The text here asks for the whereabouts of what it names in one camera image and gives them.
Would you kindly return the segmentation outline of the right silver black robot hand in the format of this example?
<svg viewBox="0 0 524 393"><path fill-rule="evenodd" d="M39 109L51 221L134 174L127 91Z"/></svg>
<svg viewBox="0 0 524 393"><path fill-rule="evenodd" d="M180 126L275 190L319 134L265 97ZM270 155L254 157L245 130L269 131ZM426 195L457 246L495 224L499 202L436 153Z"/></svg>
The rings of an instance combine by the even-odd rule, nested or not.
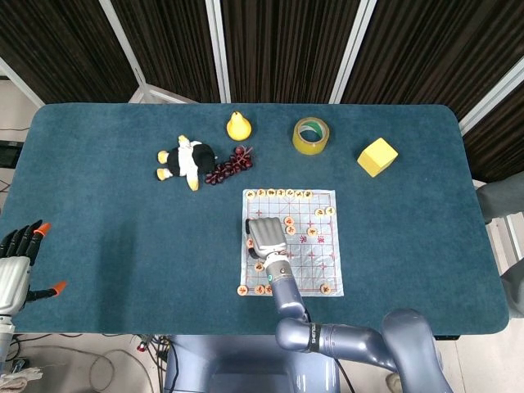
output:
<svg viewBox="0 0 524 393"><path fill-rule="evenodd" d="M279 218L246 219L245 230L247 240L251 241L248 252L253 259L265 260L273 253L283 255L287 250L287 239Z"/></svg>

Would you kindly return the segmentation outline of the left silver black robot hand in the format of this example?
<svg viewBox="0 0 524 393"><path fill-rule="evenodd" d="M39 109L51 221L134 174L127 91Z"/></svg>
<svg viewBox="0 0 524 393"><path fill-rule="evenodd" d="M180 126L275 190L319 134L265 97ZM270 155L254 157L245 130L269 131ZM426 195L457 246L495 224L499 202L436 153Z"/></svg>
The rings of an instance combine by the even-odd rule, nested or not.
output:
<svg viewBox="0 0 524 393"><path fill-rule="evenodd" d="M9 232L1 240L1 320L16 316L26 303L59 296L65 281L42 290L30 289L30 277L42 243L51 228L39 220Z"/></svg>

